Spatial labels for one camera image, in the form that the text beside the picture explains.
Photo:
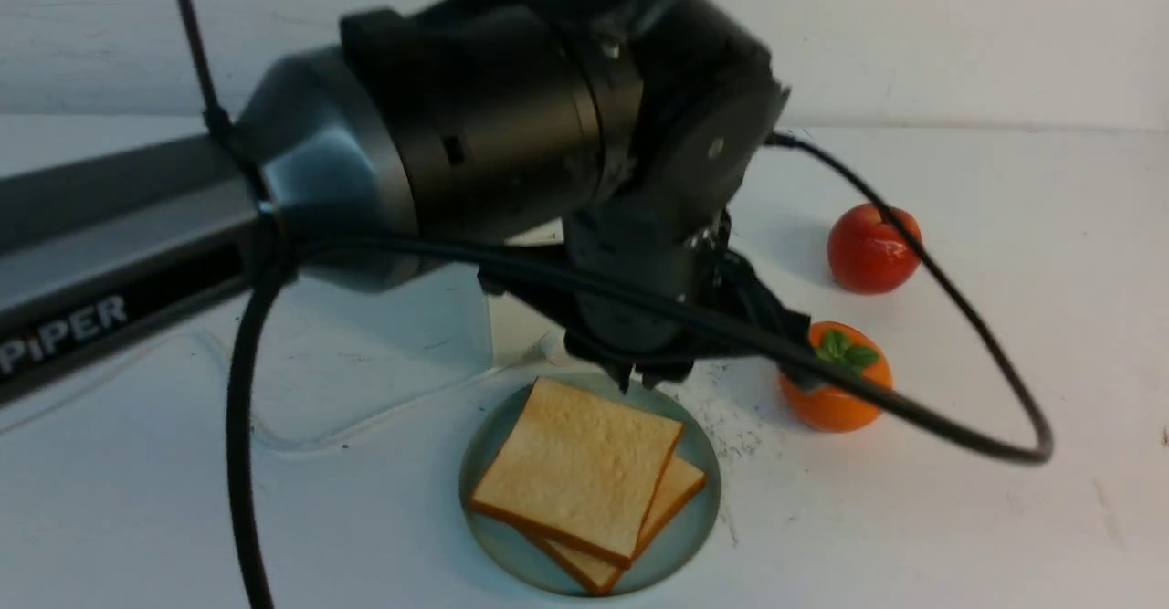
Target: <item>fake fruit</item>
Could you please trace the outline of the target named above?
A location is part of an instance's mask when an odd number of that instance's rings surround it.
[[[906,210],[892,208],[914,238],[921,230]],[[844,213],[828,235],[828,267],[845,290],[860,295],[891,292],[921,263],[892,223],[865,202]]]
[[[839,365],[886,388],[893,387],[888,360],[860,331],[835,321],[819,321],[811,325],[808,339],[816,357],[823,361]],[[830,386],[805,394],[781,374],[780,388],[793,413],[807,425],[822,431],[856,431],[880,415],[879,408]]]

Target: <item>bread slice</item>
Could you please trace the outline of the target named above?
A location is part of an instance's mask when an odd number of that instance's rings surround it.
[[[703,486],[706,485],[706,473],[694,468],[678,455],[673,455],[670,464],[662,476],[662,484],[650,504],[649,515],[642,525],[642,532],[637,538],[637,551],[634,559],[642,555],[653,539],[657,538],[662,527],[673,519],[682,511]],[[532,545],[540,548],[558,566],[565,569],[573,580],[580,582],[586,590],[593,595],[608,595],[613,587],[621,579],[622,568],[611,566],[596,556],[573,549],[567,545],[561,545],[554,540],[533,534],[524,534]]]
[[[629,568],[682,423],[538,379],[470,507]]]

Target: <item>white table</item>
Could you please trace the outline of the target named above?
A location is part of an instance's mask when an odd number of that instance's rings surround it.
[[[0,173],[196,126],[2,117]],[[859,434],[814,434],[781,406],[768,365],[705,364],[671,392],[720,452],[719,525],[667,583],[611,604],[1164,607],[1169,138],[810,136],[915,214],[1031,381],[1056,429],[1056,457],[1039,469],[990,463],[890,417]],[[881,298],[826,283],[826,229],[856,202],[809,160],[761,152],[732,207],[735,245],[788,304],[877,339],[906,393],[1030,442],[1009,392],[927,277]],[[447,288],[472,300],[464,276],[448,279],[413,290],[411,302]],[[415,360],[402,352],[431,351],[422,335],[387,335],[401,299],[351,300],[310,288],[274,318],[260,368],[268,385],[257,392],[289,440],[466,376],[489,355],[482,342],[458,341]],[[423,335],[459,327],[441,303],[426,304],[438,317]],[[5,429],[112,375],[0,437],[0,605],[245,605],[227,512],[219,350],[240,305],[0,413]],[[354,320],[368,310],[385,312]],[[527,373],[427,393],[311,451],[258,445],[258,519],[281,609],[577,605],[493,567],[456,498],[464,443]],[[390,386],[404,394],[387,397]],[[331,413],[334,397],[341,408]]]

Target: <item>white wall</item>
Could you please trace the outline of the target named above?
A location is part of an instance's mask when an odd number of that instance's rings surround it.
[[[337,15],[431,0],[196,0],[229,106]],[[1169,0],[719,0],[797,125],[1169,130]],[[193,113],[174,0],[0,0],[0,112]]]

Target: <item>plate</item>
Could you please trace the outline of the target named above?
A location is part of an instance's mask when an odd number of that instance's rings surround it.
[[[601,373],[563,373],[549,375],[576,388],[594,392],[627,406],[656,413],[684,424],[676,454],[706,472],[706,486],[660,531],[653,542],[617,581],[609,597],[625,595],[665,581],[677,573],[701,549],[718,520],[722,479],[719,462],[706,432],[694,418],[672,399],[643,385],[630,381],[629,393],[622,395],[617,385]],[[489,414],[463,456],[458,492],[463,501],[468,526],[479,546],[500,568],[516,579],[556,595],[590,597],[567,572],[505,523],[475,513],[469,508],[472,489],[486,472],[489,464],[511,434],[527,402],[528,385],[509,396]]]

